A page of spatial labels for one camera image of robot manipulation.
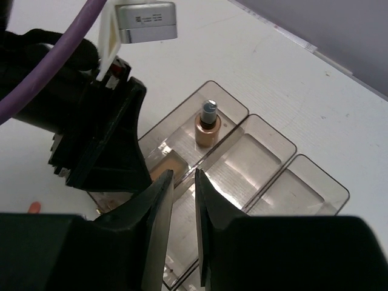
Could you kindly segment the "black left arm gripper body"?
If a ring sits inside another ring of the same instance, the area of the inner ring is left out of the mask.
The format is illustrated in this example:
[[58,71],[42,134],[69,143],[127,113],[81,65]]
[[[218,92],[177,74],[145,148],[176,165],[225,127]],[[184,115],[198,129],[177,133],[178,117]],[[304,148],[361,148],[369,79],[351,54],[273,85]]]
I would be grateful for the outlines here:
[[101,81],[97,48],[83,40],[15,119],[54,134],[49,163],[91,192],[141,192],[152,182],[138,142],[146,87],[115,58]]

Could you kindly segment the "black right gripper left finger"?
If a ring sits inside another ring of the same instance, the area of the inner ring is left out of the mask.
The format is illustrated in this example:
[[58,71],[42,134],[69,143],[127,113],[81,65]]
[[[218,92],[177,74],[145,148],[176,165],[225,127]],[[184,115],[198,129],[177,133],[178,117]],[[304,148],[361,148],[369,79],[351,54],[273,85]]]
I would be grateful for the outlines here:
[[166,170],[99,218],[1,214],[2,290],[160,290],[173,204]]

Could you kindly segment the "foundation bottle with black cap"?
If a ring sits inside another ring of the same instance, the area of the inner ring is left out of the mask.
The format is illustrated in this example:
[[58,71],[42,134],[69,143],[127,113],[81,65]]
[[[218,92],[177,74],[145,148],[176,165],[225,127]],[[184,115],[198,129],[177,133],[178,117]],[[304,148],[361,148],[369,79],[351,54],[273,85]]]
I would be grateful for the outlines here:
[[202,148],[213,147],[218,140],[221,118],[216,101],[208,99],[195,118],[195,141]]

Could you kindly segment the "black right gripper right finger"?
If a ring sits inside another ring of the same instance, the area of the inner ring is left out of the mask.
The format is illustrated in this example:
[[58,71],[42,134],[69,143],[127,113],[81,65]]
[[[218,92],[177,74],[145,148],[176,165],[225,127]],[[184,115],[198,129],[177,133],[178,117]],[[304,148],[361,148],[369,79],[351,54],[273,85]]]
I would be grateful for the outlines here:
[[195,172],[206,290],[386,290],[387,260],[354,216],[249,216]]

